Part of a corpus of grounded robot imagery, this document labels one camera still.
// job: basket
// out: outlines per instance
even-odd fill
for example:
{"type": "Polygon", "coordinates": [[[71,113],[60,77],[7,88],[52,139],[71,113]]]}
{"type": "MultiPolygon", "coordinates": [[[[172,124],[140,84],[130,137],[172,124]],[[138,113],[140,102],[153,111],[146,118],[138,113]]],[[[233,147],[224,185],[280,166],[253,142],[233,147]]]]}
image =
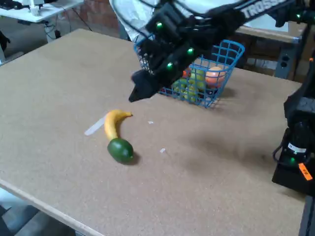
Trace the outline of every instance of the basket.
{"type": "MultiPolygon", "coordinates": [[[[134,49],[141,67],[150,71],[146,60],[138,54],[137,45],[134,49]]],[[[244,51],[242,44],[223,40],[220,45],[214,45],[208,55],[202,55],[190,64],[182,78],[168,88],[163,87],[159,93],[208,108],[222,93],[244,51]]]]}

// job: white cloth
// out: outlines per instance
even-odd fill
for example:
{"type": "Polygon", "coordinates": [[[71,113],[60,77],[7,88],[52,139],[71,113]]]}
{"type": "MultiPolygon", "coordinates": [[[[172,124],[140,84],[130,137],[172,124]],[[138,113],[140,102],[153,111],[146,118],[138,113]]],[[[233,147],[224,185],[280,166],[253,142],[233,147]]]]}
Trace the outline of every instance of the white cloth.
{"type": "MultiPolygon", "coordinates": [[[[135,26],[141,31],[144,30],[144,26],[148,23],[150,20],[153,9],[144,5],[139,0],[110,0],[110,4],[113,5],[113,1],[115,1],[115,6],[117,10],[120,12],[120,14],[129,21],[130,24],[135,26]]],[[[156,5],[159,0],[145,0],[147,3],[151,5],[156,5]]],[[[223,4],[230,4],[238,2],[239,0],[181,0],[182,3],[184,3],[187,7],[190,9],[193,9],[196,12],[205,13],[208,10],[218,7],[223,4]]],[[[186,16],[190,15],[189,12],[181,8],[180,6],[177,6],[180,11],[182,11],[186,16]]],[[[137,36],[139,33],[132,28],[130,28],[127,24],[125,24],[123,21],[121,21],[123,26],[126,29],[126,32],[128,33],[130,39],[134,42],[137,39],[137,36]]],[[[275,27],[276,21],[268,16],[264,15],[261,16],[251,22],[248,22],[245,24],[245,26],[253,27],[253,28],[259,28],[263,30],[277,30],[277,31],[284,31],[288,32],[288,24],[285,23],[285,25],[281,28],[275,27]]]]}

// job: wooden table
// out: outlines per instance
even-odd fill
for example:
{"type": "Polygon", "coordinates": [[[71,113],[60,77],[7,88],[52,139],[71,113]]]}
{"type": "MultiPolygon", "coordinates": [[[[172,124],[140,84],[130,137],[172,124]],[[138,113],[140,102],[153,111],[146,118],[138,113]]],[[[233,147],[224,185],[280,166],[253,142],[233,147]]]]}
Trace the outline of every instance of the wooden table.
{"type": "Polygon", "coordinates": [[[261,38],[273,39],[275,41],[280,41],[284,43],[297,44],[300,38],[302,37],[302,33],[306,28],[306,24],[304,23],[297,24],[295,22],[289,22],[288,24],[289,32],[258,29],[247,26],[241,26],[237,30],[237,32],[261,38]]]}
{"type": "Polygon", "coordinates": [[[210,109],[129,103],[137,69],[130,42],[85,30],[2,66],[0,186],[86,235],[297,235],[304,198],[271,182],[271,152],[299,85],[235,69],[210,109]],[[112,109],[133,112],[135,165],[84,135],[112,109]]]}

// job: cable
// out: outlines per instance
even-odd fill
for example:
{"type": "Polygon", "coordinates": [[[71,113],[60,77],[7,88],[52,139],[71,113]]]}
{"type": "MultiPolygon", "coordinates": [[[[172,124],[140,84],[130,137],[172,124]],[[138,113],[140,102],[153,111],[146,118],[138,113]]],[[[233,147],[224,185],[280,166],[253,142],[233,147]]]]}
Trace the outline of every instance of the cable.
{"type": "Polygon", "coordinates": [[[118,9],[117,9],[117,7],[116,7],[115,1],[116,1],[116,0],[113,0],[113,1],[112,1],[112,6],[113,6],[113,9],[114,9],[114,11],[116,12],[116,15],[118,16],[118,18],[119,18],[120,20],[122,20],[125,24],[127,24],[130,28],[132,28],[134,31],[136,31],[136,32],[138,32],[140,35],[142,35],[144,38],[149,39],[148,36],[147,36],[144,32],[142,32],[142,31],[140,31],[139,29],[137,29],[135,26],[133,26],[128,20],[126,20],[126,19],[122,16],[122,14],[118,11],[118,9]]]}
{"type": "Polygon", "coordinates": [[[175,3],[177,3],[179,6],[181,6],[186,11],[190,12],[191,14],[193,14],[193,16],[199,16],[199,17],[202,17],[202,18],[207,18],[206,14],[199,13],[199,12],[196,12],[196,11],[192,10],[185,3],[182,3],[179,0],[176,0],[175,3]]]}
{"type": "Polygon", "coordinates": [[[72,31],[72,28],[71,28],[71,21],[70,21],[70,17],[69,17],[69,15],[68,15],[68,12],[67,12],[67,10],[63,7],[63,6],[60,6],[63,10],[64,10],[64,12],[65,12],[65,14],[67,15],[67,18],[68,18],[68,22],[69,22],[69,33],[72,31]]]}
{"type": "Polygon", "coordinates": [[[63,11],[65,12],[65,14],[67,15],[67,18],[68,18],[68,22],[69,22],[69,32],[72,32],[72,26],[71,26],[70,17],[69,17],[69,15],[68,15],[67,10],[66,10],[63,6],[61,6],[61,5],[56,5],[56,6],[44,6],[44,5],[43,5],[43,7],[46,7],[46,8],[56,8],[56,7],[60,7],[60,8],[62,8],[63,11]]]}
{"type": "MultiPolygon", "coordinates": [[[[54,40],[55,38],[52,38],[52,37],[49,35],[49,33],[51,33],[52,31],[54,31],[54,30],[56,29],[56,27],[57,27],[57,19],[58,19],[58,15],[56,15],[56,20],[55,20],[55,24],[54,24],[53,28],[52,28],[49,32],[45,32],[46,35],[47,35],[48,37],[50,37],[51,39],[53,39],[53,40],[54,40]]],[[[48,25],[47,22],[44,23],[44,24],[45,24],[44,28],[51,27],[51,26],[48,25]]]]}
{"type": "Polygon", "coordinates": [[[154,9],[160,8],[160,6],[161,6],[161,4],[159,4],[159,3],[157,5],[151,5],[151,4],[149,4],[148,2],[146,2],[144,0],[138,0],[138,1],[143,3],[143,4],[145,4],[145,5],[147,5],[148,7],[154,8],[154,9]]]}
{"type": "Polygon", "coordinates": [[[93,30],[90,28],[90,26],[82,19],[82,17],[78,14],[78,12],[76,12],[76,10],[74,10],[74,8],[72,9],[72,11],[74,11],[74,13],[80,18],[80,20],[89,28],[90,31],[93,32],[93,30]]]}

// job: banana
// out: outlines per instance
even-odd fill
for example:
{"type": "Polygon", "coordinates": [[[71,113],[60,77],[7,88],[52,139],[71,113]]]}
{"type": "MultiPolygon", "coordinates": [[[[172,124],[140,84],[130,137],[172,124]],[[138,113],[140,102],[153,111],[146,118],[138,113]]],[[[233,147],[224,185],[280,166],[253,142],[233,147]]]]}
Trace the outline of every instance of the banana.
{"type": "Polygon", "coordinates": [[[109,141],[118,138],[116,131],[116,123],[126,117],[132,116],[131,112],[124,112],[122,110],[112,110],[106,114],[104,129],[109,141]]]}

